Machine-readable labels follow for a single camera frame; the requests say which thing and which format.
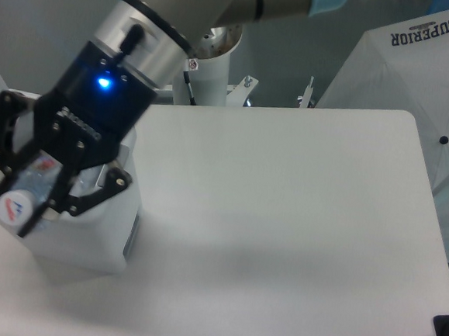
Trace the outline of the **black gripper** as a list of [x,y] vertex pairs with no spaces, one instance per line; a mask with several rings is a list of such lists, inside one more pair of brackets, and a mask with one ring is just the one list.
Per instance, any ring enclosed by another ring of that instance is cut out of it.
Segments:
[[[29,139],[13,150],[16,120],[33,110],[33,136],[40,148],[60,163],[39,173],[37,166],[22,174],[21,188],[35,196],[34,210],[18,229],[26,237],[52,209],[72,216],[89,211],[126,190],[132,178],[116,164],[108,165],[103,182],[102,164],[119,154],[119,145],[145,113],[157,93],[111,57],[88,42],[54,89],[35,102],[18,92],[0,93],[0,197],[16,183],[19,174],[35,158],[36,143]],[[63,165],[73,160],[78,142],[84,152],[78,169]]]

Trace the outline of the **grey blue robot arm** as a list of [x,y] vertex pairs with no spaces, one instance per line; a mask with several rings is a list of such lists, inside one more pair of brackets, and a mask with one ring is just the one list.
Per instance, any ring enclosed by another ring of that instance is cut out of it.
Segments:
[[210,29],[313,16],[346,1],[119,0],[52,90],[35,100],[0,94],[0,198],[41,154],[61,166],[18,235],[47,210],[77,216],[129,187],[119,145]]

